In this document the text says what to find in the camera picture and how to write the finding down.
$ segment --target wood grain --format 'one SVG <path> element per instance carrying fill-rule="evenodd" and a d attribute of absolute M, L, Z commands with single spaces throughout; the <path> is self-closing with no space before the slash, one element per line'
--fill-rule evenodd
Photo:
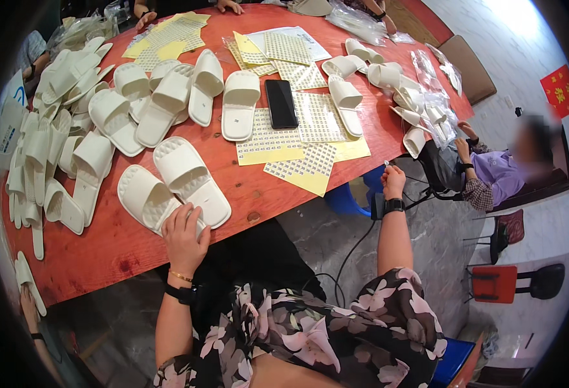
<path fill-rule="evenodd" d="M 213 16 L 209 25 L 203 28 L 202 38 L 206 47 L 216 53 L 224 76 L 238 70 L 232 55 L 222 44 L 222 36 L 233 34 L 233 30 L 248 34 L 274 27 L 301 26 L 320 42 L 330 54 L 345 55 L 344 41 L 349 34 L 333 26 L 323 18 L 302 16 L 288 12 L 274 5 L 244 5 L 246 12 L 235 15 L 232 12 L 221 14 L 217 9 L 203 9 L 200 13 Z M 127 44 L 135 35 L 134 30 L 127 31 L 113 38 L 114 46 L 103 59 L 101 67 L 132 61 L 121 58 Z M 410 51 L 427 50 L 422 44 L 395 45 L 387 42 L 386 47 L 374 48 L 388 61 L 399 62 L 405 75 L 416 78 Z M 181 54 L 183 63 L 195 64 L 203 50 Z M 430 55 L 436 67 L 435 58 Z M 452 108 L 459 119 L 473 116 L 472 108 L 465 96 L 459 98 L 452 90 L 448 80 L 437 69 L 437 74 L 444 88 L 451 96 Z M 261 78 L 278 79 L 278 75 Z M 111 81 L 112 73 L 106 81 Z M 349 182 L 372 168 L 383 163 L 384 159 L 393 159 L 405 152 L 402 146 L 403 128 L 400 118 L 391 113 L 389 105 L 393 102 L 382 91 L 370 86 L 361 74 L 351 76 L 351 81 L 364 95 L 358 112 L 364 126 L 366 141 L 372 156 L 362 159 L 343 161 L 335 164 L 328 189 L 333 189 Z M 265 89 L 257 107 L 267 107 Z M 327 93 L 327 88 L 311 92 Z M 211 241 L 217 242 L 250 226 L 270 219 L 280 213 L 298 206 L 315 197 L 314 194 L 289 184 L 275 176 L 263 172 L 263 165 L 240 167 L 237 165 L 235 144 L 220 136 L 220 115 L 222 96 L 214 102 L 211 126 L 201 128 L 191 120 L 177 125 L 168 132 L 168 136 L 182 136 L 190 141 L 201 154 L 213 178 L 224 192 L 232 206 L 231 218 L 220 228 L 212 231 Z M 103 181 L 92 224 L 77 236 L 60 222 L 44 223 L 45 258 L 38 261 L 32 249 L 32 231 L 22 227 L 16 230 L 9 221 L 8 198 L 1 190 L 3 218 L 6 225 L 8 242 L 12 252 L 24 251 L 32 269 L 32 274 L 47 306 L 91 292 L 129 277 L 141 274 L 168 261 L 163 240 L 135 221 L 121 206 L 116 186 L 122 172 L 129 165 L 139 164 L 154 175 L 159 174 L 153 164 L 152 150 L 147 149 L 134 158 L 128 158 L 116 152 L 112 170 Z M 68 179 L 59 169 L 58 179 L 71 194 L 75 181 Z"/>

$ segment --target pink flower print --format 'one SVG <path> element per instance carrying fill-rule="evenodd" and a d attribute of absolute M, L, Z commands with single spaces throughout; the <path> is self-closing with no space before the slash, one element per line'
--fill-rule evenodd
<path fill-rule="evenodd" d="M 314 321 L 310 317 L 302 318 L 300 323 L 304 331 L 298 331 L 293 335 L 283 335 L 282 342 L 290 351 L 296 352 L 294 354 L 298 359 L 308 365 L 314 365 L 315 362 L 334 365 L 336 372 L 340 373 L 340 362 L 328 340 L 325 317 L 311 327 L 308 324 L 309 320 Z"/>

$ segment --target black phone screen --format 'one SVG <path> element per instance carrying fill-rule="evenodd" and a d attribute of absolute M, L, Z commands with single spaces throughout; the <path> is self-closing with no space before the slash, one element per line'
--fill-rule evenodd
<path fill-rule="evenodd" d="M 297 128 L 297 115 L 288 81 L 266 80 L 265 92 L 273 129 Z"/>

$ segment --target black wristwatch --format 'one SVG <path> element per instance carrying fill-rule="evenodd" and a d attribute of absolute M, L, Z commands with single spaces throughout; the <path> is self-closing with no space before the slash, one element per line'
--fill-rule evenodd
<path fill-rule="evenodd" d="M 405 203 L 400 198 L 392 198 L 385 202 L 384 204 L 384 215 L 391 212 L 404 212 Z"/>
<path fill-rule="evenodd" d="M 180 304 L 190 305 L 196 300 L 196 286 L 192 285 L 192 288 L 174 288 L 170 284 L 166 283 L 166 293 L 172 297 L 179 299 Z"/>

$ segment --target hand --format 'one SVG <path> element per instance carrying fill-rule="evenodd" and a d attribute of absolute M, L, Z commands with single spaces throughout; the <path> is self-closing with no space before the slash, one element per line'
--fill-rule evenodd
<path fill-rule="evenodd" d="M 457 153 L 459 154 L 461 163 L 472 163 L 472 159 L 470 158 L 470 146 L 467 144 L 466 139 L 459 137 L 454 141 L 454 144 L 457 146 Z"/>
<path fill-rule="evenodd" d="M 135 30 L 140 31 L 145 26 L 148 26 L 150 22 L 157 18 L 157 12 L 149 12 L 148 14 L 144 14 L 143 17 L 138 20 L 138 23 L 135 25 Z"/>
<path fill-rule="evenodd" d="M 21 285 L 21 309 L 24 312 L 28 329 L 31 333 L 39 333 L 39 311 L 30 294 L 27 284 Z"/>
<path fill-rule="evenodd" d="M 211 239 L 211 227 L 207 225 L 196 240 L 196 223 L 203 210 L 197 206 L 188 217 L 193 208 L 191 203 L 179 206 L 162 225 L 170 269 L 187 277 L 194 277 Z"/>
<path fill-rule="evenodd" d="M 384 186 L 385 200 L 392 198 L 403 199 L 403 186 L 405 185 L 405 173 L 403 170 L 396 166 L 386 167 L 384 174 L 381 175 L 381 184 Z"/>
<path fill-rule="evenodd" d="M 230 7 L 237 15 L 241 15 L 243 13 L 242 6 L 233 0 L 217 0 L 216 7 L 220 10 L 221 13 L 226 12 L 226 7 Z"/>
<path fill-rule="evenodd" d="M 463 131 L 464 134 L 467 135 L 467 137 L 469 137 L 473 141 L 478 140 L 478 135 L 476 134 L 476 132 L 474 132 L 470 123 L 461 120 L 457 123 L 457 126 Z"/>

